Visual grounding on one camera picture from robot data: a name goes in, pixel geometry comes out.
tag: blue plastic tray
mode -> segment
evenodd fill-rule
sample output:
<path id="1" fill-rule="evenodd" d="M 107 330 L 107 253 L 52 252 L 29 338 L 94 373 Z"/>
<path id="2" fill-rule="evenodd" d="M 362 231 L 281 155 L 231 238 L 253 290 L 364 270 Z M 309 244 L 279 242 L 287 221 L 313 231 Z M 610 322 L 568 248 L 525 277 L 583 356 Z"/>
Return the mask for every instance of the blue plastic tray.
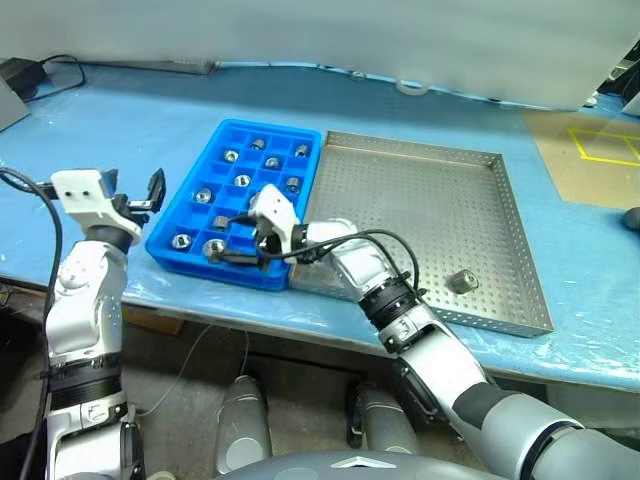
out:
<path id="1" fill-rule="evenodd" d="M 265 142 L 263 150 L 251 148 L 256 139 Z M 224 240 L 230 250 L 255 254 L 253 227 L 233 223 L 230 228 L 220 230 L 214 227 L 213 221 L 218 215 L 234 217 L 246 213 L 251 197 L 268 183 L 285 194 L 302 219 L 320 158 L 321 141 L 321 135 L 311 130 L 241 120 L 220 123 L 151 232 L 146 242 L 147 252 L 173 272 L 266 290 L 287 288 L 290 266 L 281 260 L 271 262 L 265 271 L 224 261 L 211 263 L 202 249 L 207 240 L 218 238 Z M 294 155 L 299 145 L 308 147 L 307 156 Z M 238 153 L 235 163 L 225 161 L 227 150 Z M 280 168 L 265 168 L 265 161 L 270 157 L 280 160 Z M 238 175 L 251 178 L 248 187 L 234 185 Z M 286 189 L 291 177 L 300 180 L 297 194 Z M 203 187 L 213 194 L 209 203 L 198 203 L 194 199 Z M 180 233 L 192 238 L 188 249 L 176 250 L 171 246 L 173 237 Z"/>

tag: power adapter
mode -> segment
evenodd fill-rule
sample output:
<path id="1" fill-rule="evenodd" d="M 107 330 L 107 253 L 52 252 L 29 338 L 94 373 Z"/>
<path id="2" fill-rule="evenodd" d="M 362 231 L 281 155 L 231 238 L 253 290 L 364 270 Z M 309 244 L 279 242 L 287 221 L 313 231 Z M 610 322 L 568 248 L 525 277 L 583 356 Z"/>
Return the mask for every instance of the power adapter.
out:
<path id="1" fill-rule="evenodd" d="M 13 57 L 0 63 L 0 77 L 11 90 L 23 97 L 47 78 L 42 65 L 43 62 Z"/>

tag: yellow tape marking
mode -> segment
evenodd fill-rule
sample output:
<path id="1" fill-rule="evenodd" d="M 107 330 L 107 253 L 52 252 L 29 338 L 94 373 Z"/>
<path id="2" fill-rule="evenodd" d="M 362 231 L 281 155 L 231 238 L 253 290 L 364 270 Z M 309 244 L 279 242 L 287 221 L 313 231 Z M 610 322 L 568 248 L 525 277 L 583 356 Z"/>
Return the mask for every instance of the yellow tape marking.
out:
<path id="1" fill-rule="evenodd" d="M 595 135 L 595 136 L 603 135 L 603 136 L 606 136 L 606 137 L 621 138 L 622 140 L 624 140 L 624 142 L 627 144 L 627 146 L 629 147 L 629 149 L 631 150 L 633 155 L 639 161 L 638 162 L 634 162 L 634 161 L 622 160 L 622 159 L 617 159 L 617 158 L 593 157 L 593 156 L 589 155 L 587 153 L 587 151 L 584 149 L 584 146 L 582 145 L 582 142 L 580 141 L 580 139 L 576 135 L 578 133 L 583 133 L 583 134 L 587 134 L 587 135 Z M 580 152 L 580 157 L 583 160 L 590 160 L 592 162 L 612 163 L 614 165 L 627 165 L 627 166 L 631 166 L 631 167 L 640 167 L 640 151 L 638 151 L 638 149 L 632 143 L 632 140 L 640 141 L 640 137 L 635 137 L 633 135 L 623 135 L 621 133 L 596 132 L 594 130 L 583 130 L 581 128 L 569 128 L 569 136 L 571 136 L 571 139 L 573 140 L 573 143 L 575 143 L 576 147 L 578 148 L 578 151 Z"/>

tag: cardboard sheet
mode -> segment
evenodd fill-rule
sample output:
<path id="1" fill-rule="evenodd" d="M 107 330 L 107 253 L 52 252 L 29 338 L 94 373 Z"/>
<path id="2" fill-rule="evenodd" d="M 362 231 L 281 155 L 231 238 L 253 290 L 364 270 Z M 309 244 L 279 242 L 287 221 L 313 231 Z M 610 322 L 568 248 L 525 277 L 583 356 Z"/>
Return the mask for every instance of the cardboard sheet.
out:
<path id="1" fill-rule="evenodd" d="M 640 125 L 578 113 L 529 110 L 524 117 L 563 200 L 640 205 Z"/>

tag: floor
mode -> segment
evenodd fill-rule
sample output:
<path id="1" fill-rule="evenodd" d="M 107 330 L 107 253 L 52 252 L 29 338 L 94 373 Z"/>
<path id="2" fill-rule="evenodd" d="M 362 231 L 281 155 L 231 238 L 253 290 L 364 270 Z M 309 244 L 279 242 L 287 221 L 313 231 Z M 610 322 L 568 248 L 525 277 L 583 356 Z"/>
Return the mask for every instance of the floor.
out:
<path id="1" fill-rule="evenodd" d="M 128 325 L 123 382 L 129 399 L 149 409 L 173 382 L 203 326 L 185 323 L 177 336 Z M 141 419 L 147 474 L 169 470 L 181 479 L 213 476 L 216 410 L 225 387 L 243 361 L 244 332 L 211 328 L 194 351 L 183 378 L 162 405 Z M 6 348 L 0 355 L 7 356 Z M 1 378 L 0 442 L 30 429 L 38 398 L 41 357 L 37 346 L 14 345 L 11 375 Z M 370 378 L 388 381 L 381 359 L 252 334 L 246 370 L 262 383 L 269 403 L 274 454 L 348 449 L 346 386 Z M 422 452 L 481 468 L 468 447 L 446 425 L 417 427 Z"/>

